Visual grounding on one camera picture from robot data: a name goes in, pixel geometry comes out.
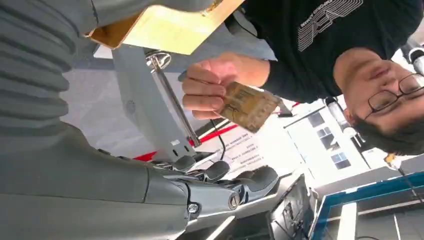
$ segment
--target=man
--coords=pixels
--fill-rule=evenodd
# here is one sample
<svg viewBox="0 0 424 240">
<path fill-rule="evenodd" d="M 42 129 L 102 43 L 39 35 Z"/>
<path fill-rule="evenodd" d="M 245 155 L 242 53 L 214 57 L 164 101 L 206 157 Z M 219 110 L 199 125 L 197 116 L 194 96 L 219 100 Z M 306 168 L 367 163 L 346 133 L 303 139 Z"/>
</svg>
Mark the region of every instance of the man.
<svg viewBox="0 0 424 240">
<path fill-rule="evenodd" d="M 245 11 L 278 61 L 225 53 L 192 65 L 183 104 L 196 118 L 219 117 L 230 81 L 302 103 L 343 94 L 346 119 L 371 144 L 424 153 L 424 77 L 390 61 L 422 0 L 249 0 Z"/>
</svg>

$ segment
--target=man's arm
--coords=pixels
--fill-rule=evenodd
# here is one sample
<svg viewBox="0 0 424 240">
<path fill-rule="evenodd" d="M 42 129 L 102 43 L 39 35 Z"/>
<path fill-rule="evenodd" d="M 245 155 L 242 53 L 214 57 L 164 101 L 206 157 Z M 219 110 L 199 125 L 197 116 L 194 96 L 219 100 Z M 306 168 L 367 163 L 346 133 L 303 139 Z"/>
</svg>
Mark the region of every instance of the man's arm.
<svg viewBox="0 0 424 240">
<path fill-rule="evenodd" d="M 312 86 L 294 77 L 293 71 L 282 61 L 262 60 L 236 53 L 225 53 L 224 58 L 232 59 L 239 78 L 237 82 L 259 87 L 287 100 L 313 102 L 318 97 Z"/>
<path fill-rule="evenodd" d="M 314 86 L 295 79 L 283 62 L 267 61 L 236 53 L 224 53 L 193 64 L 182 83 L 182 104 L 197 119 L 215 119 L 224 104 L 225 86 L 230 82 L 260 87 L 282 98 L 297 102 L 313 102 Z"/>
</svg>

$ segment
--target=robotic arm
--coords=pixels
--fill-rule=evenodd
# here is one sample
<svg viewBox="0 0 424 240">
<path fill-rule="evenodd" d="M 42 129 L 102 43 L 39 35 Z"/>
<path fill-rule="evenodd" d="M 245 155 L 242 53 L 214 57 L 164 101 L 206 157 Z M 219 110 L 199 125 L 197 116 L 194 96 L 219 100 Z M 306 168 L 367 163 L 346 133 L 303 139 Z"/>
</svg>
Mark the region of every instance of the robotic arm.
<svg viewBox="0 0 424 240">
<path fill-rule="evenodd" d="M 270 168 L 261 184 L 204 183 L 97 151 L 59 119 L 80 36 L 152 4 L 198 11 L 211 2 L 0 0 L 0 239 L 175 239 L 190 219 L 271 190 Z"/>
<path fill-rule="evenodd" d="M 403 57 L 409 64 L 413 65 L 415 71 L 419 74 L 424 74 L 424 47 L 410 37 L 400 49 Z"/>
</svg>

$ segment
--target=wooden board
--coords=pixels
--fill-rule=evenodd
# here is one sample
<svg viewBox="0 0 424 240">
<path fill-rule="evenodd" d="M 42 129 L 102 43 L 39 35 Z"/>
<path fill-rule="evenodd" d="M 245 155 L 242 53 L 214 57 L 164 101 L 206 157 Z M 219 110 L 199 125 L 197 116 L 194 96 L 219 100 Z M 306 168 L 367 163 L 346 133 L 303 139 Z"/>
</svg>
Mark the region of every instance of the wooden board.
<svg viewBox="0 0 424 240">
<path fill-rule="evenodd" d="M 255 134 L 264 125 L 282 99 L 238 82 L 226 86 L 224 107 L 219 115 Z"/>
<path fill-rule="evenodd" d="M 190 55 L 243 1 L 223 0 L 207 14 L 150 6 L 123 43 Z"/>
</svg>

